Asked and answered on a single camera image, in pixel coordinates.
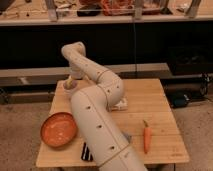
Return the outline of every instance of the wooden table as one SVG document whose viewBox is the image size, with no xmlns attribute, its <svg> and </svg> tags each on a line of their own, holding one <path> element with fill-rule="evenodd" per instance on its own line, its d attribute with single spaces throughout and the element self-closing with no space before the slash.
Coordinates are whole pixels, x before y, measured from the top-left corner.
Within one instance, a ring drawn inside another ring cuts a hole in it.
<svg viewBox="0 0 213 171">
<path fill-rule="evenodd" d="M 123 80 L 128 109 L 113 111 L 111 116 L 119 128 L 132 135 L 132 146 L 145 164 L 168 164 L 188 162 L 189 156 L 180 131 L 158 79 Z M 80 81 L 79 87 L 88 86 Z M 50 115 L 56 112 L 70 112 L 69 97 L 64 92 L 62 81 L 58 82 Z M 143 151 L 143 120 L 152 128 L 152 142 L 148 154 Z M 77 137 L 65 147 L 55 150 L 41 143 L 37 167 L 83 167 L 95 166 L 94 162 L 81 160 L 83 139 Z"/>
</svg>

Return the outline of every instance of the small object on table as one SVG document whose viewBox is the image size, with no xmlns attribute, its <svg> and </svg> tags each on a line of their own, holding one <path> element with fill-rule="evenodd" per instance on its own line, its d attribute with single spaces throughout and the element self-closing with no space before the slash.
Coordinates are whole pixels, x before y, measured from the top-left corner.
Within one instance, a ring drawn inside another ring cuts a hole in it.
<svg viewBox="0 0 213 171">
<path fill-rule="evenodd" d="M 150 149 L 152 131 L 148 123 L 145 120 L 143 120 L 143 122 L 145 124 L 144 132 L 143 132 L 144 152 L 145 154 L 147 154 Z"/>
<path fill-rule="evenodd" d="M 59 112 L 48 117 L 41 127 L 41 139 L 50 147 L 69 143 L 77 133 L 77 125 L 70 113 Z"/>
<path fill-rule="evenodd" d="M 177 11 L 185 13 L 189 9 L 189 4 L 188 3 L 183 3 L 178 5 Z"/>
<path fill-rule="evenodd" d="M 90 153 L 89 148 L 85 142 L 81 153 L 81 159 L 83 161 L 93 161 L 92 154 Z"/>
</svg>

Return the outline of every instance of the shelf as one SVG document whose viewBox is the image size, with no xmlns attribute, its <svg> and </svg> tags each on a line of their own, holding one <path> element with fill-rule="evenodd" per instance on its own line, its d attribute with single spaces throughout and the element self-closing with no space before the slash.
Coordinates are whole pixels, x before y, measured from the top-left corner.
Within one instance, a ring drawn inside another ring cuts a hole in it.
<svg viewBox="0 0 213 171">
<path fill-rule="evenodd" d="M 135 19 L 134 15 L 105 16 L 101 12 L 98 16 L 78 17 L 76 12 L 82 7 L 79 1 L 73 1 L 76 6 L 61 17 L 58 13 L 58 20 L 50 20 L 46 3 L 44 0 L 36 0 L 26 3 L 25 0 L 15 0 L 11 6 L 0 15 L 0 26 L 17 25 L 62 25 L 62 24 L 108 24 L 108 23 L 142 23 L 142 22 L 174 22 L 174 21 L 200 21 L 213 20 L 213 1 L 202 0 L 195 18 L 189 18 L 184 13 L 177 11 L 180 4 L 188 3 L 191 0 L 170 0 L 168 9 L 172 15 L 142 15 L 140 19 Z"/>
</svg>

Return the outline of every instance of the cable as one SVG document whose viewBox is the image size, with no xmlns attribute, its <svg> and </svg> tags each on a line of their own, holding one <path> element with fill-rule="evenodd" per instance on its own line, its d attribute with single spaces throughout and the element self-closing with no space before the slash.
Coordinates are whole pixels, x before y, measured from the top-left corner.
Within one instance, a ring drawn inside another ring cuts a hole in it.
<svg viewBox="0 0 213 171">
<path fill-rule="evenodd" d="M 200 93 L 204 96 L 208 93 L 208 86 L 213 81 L 213 78 L 208 74 L 202 74 L 203 84 L 200 86 Z"/>
<path fill-rule="evenodd" d="M 138 65 L 137 65 L 137 32 L 135 20 L 133 20 L 133 50 L 134 50 L 134 65 L 135 65 L 135 78 L 138 78 Z"/>
</svg>

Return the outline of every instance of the cabinet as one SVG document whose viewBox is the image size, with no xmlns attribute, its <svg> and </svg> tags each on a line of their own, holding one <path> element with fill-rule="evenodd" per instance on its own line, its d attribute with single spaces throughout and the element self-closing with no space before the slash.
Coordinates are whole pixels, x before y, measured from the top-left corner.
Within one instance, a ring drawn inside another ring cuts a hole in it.
<svg viewBox="0 0 213 171">
<path fill-rule="evenodd" d="M 200 9 L 205 3 L 207 1 L 202 1 Z M 69 74 L 68 63 L 60 50 L 63 45 L 76 41 L 86 45 L 87 57 L 116 72 L 134 71 L 137 64 L 166 63 L 170 46 L 201 44 L 213 47 L 211 14 L 204 17 L 198 11 L 197 17 L 188 18 L 174 10 L 174 1 L 168 4 L 173 15 L 142 15 L 138 20 L 131 15 L 99 15 L 61 17 L 53 22 L 46 10 L 39 17 L 37 15 L 38 9 L 45 9 L 44 1 L 25 5 L 28 8 L 25 7 L 19 18 L 0 16 L 0 81 L 5 77 Z M 28 17 L 27 9 L 32 12 Z"/>
</svg>

